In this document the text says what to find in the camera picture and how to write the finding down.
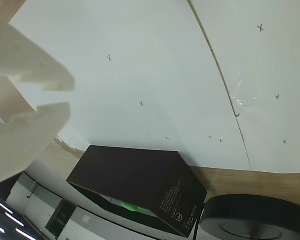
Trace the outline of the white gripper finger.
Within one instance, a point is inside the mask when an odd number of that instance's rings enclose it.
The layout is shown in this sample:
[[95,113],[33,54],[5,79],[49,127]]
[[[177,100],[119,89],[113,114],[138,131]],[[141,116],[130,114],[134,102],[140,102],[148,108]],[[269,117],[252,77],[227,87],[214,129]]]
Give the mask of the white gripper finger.
[[0,183],[24,171],[63,129],[70,105],[41,105],[0,124]]
[[0,76],[42,84],[46,91],[73,91],[76,85],[61,63],[1,18]]

